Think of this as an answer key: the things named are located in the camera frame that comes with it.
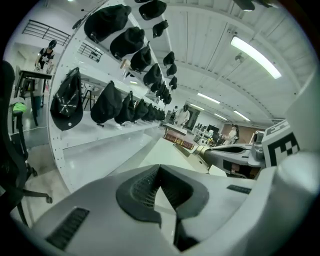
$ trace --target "black table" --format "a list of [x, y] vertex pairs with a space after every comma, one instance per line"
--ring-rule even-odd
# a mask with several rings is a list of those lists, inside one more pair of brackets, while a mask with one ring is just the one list
[[[43, 88], [42, 88], [42, 93], [45, 92], [45, 88], [46, 88], [46, 80], [50, 80], [52, 78], [51, 74], [46, 74], [46, 73], [40, 73], [40, 72], [36, 72], [36, 71], [30, 71], [30, 70], [21, 70], [20, 71], [20, 76], [19, 76], [19, 80], [17, 82], [17, 84], [15, 85], [15, 91], [14, 91], [14, 97], [18, 97], [18, 92], [19, 89], [21, 88], [22, 84], [23, 84], [23, 80], [24, 79], [44, 79], [43, 81]], [[35, 108], [35, 103], [34, 103], [34, 95], [33, 95], [33, 91], [35, 89], [35, 83], [33, 81], [33, 83], [30, 86], [30, 99], [31, 99], [31, 108], [32, 108], [32, 115], [33, 115], [33, 119], [34, 119], [34, 123], [36, 126], [38, 126], [38, 122], [37, 122], [37, 110]], [[44, 106], [44, 95], [42, 95], [42, 107]]]

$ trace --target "green cloth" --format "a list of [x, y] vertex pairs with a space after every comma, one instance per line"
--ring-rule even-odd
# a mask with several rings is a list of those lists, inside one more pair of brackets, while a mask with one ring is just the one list
[[24, 113], [24, 112], [26, 112], [26, 110], [27, 110], [26, 105], [21, 102], [17, 102], [13, 106], [13, 111], [22, 111]]

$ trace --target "metal railing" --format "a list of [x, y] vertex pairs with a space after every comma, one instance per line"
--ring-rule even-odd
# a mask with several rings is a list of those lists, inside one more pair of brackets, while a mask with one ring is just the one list
[[95, 48], [91, 47], [90, 45], [83, 42], [78, 49], [78, 53], [87, 56], [88, 58], [94, 60], [95, 62], [100, 61], [100, 57], [102, 53], [96, 50]]
[[22, 34], [28, 34], [48, 41], [56, 40], [56, 43], [61, 46], [65, 46], [66, 42], [71, 37], [69, 34], [59, 29], [32, 19], [29, 19], [29, 22], [25, 26]]

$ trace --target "black office chair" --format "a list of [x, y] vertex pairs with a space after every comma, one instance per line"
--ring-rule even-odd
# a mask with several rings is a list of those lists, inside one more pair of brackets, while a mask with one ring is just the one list
[[[22, 153], [27, 152], [26, 146], [22, 143], [24, 138], [20, 138], [20, 134], [13, 134], [11, 139], [8, 133], [8, 110], [12, 86], [15, 74], [12, 66], [2, 61], [0, 76], [0, 146], [2, 148], [0, 159], [0, 186], [5, 192], [0, 196], [1, 213], [10, 213], [17, 207], [21, 220], [27, 224], [27, 220], [23, 211], [21, 200], [26, 197], [44, 197], [47, 203], [52, 203], [52, 198], [46, 193], [34, 192], [24, 189], [25, 183], [33, 170], [26, 164], [28, 155]], [[16, 113], [17, 117], [21, 117], [21, 113]]]

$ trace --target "fluorescent light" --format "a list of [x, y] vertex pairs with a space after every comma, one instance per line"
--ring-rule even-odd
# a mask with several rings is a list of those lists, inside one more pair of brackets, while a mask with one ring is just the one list
[[195, 108], [198, 108], [198, 109], [200, 109], [200, 110], [205, 110], [204, 108], [202, 108], [202, 107], [199, 107], [199, 106], [197, 106], [197, 105], [194, 105], [194, 104], [190, 104], [192, 107], [195, 107]]
[[208, 96], [206, 96], [206, 95], [203, 95], [202, 93], [198, 93], [198, 96], [200, 96], [200, 97], [202, 97], [202, 98], [205, 98], [205, 99], [207, 99], [207, 100], [210, 100], [210, 101], [212, 101], [212, 102], [215, 102], [215, 103], [220, 104], [220, 101], [217, 101], [217, 100], [215, 100], [215, 99], [213, 99], [213, 98], [210, 98], [210, 97], [208, 97]]
[[234, 113], [238, 114], [240, 117], [244, 118], [247, 121], [250, 121], [248, 118], [246, 118], [243, 114], [239, 113], [238, 111], [233, 111]]
[[214, 114], [215, 116], [217, 116], [217, 117], [219, 117], [219, 118], [221, 118], [221, 119], [223, 119], [223, 120], [227, 120], [226, 118], [224, 118], [223, 116], [221, 116], [221, 115], [218, 115], [218, 114]]
[[234, 36], [231, 40], [231, 45], [237, 47], [239, 50], [248, 54], [251, 58], [253, 58], [256, 62], [258, 62], [262, 67], [266, 69], [273, 76], [274, 79], [278, 79], [281, 77], [280, 72], [276, 69], [276, 67], [260, 52], [258, 52], [255, 48], [253, 48], [250, 44], [241, 40], [239, 37]]

